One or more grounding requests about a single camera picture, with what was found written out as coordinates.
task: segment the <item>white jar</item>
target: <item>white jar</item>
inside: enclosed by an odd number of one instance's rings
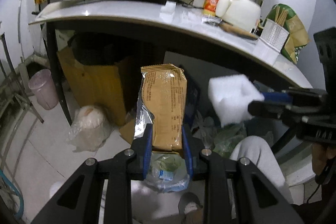
[[[216,16],[224,21],[251,32],[259,23],[264,0],[219,0]]]

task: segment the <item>white foam block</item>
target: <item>white foam block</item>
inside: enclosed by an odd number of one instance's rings
[[[249,103],[264,100],[245,75],[211,78],[208,96],[222,127],[250,120],[252,116],[247,111]]]

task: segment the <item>blue hose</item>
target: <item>blue hose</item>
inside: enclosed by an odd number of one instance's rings
[[[3,173],[3,171],[0,169],[0,177],[2,177],[2,179],[4,180],[4,182],[10,187],[12,188],[12,190],[14,191],[14,193],[19,197],[20,200],[20,207],[19,207],[19,211],[17,213],[14,214],[14,217],[16,220],[19,220],[22,218],[23,216],[23,209],[24,209],[24,203],[23,203],[23,197],[20,194],[20,192],[16,189],[16,187],[13,185],[13,183],[10,182],[10,180],[5,176],[5,174]]]

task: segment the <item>green bag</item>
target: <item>green bag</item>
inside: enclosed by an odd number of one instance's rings
[[[285,23],[283,27],[289,32],[288,38],[281,49],[281,54],[285,56],[288,60],[297,63],[299,58],[300,51],[306,46],[309,42],[308,33],[299,19],[298,15],[294,12],[292,8],[285,4],[276,4],[272,7],[271,11],[268,13],[265,22],[267,19],[275,20],[277,7],[280,7],[279,15],[283,9],[288,11]]]

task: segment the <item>screw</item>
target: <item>screw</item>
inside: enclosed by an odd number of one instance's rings
[[[204,148],[202,149],[201,153],[204,155],[204,156],[210,156],[212,151],[208,148]]]
[[[246,157],[241,158],[239,161],[242,165],[245,165],[245,166],[250,164],[250,159]]]
[[[124,154],[126,155],[126,156],[132,156],[133,154],[134,154],[134,150],[133,149],[126,149],[125,151],[124,151]]]
[[[85,164],[88,165],[88,166],[91,166],[91,165],[94,165],[96,162],[96,160],[94,158],[88,158],[86,161],[85,161]]]

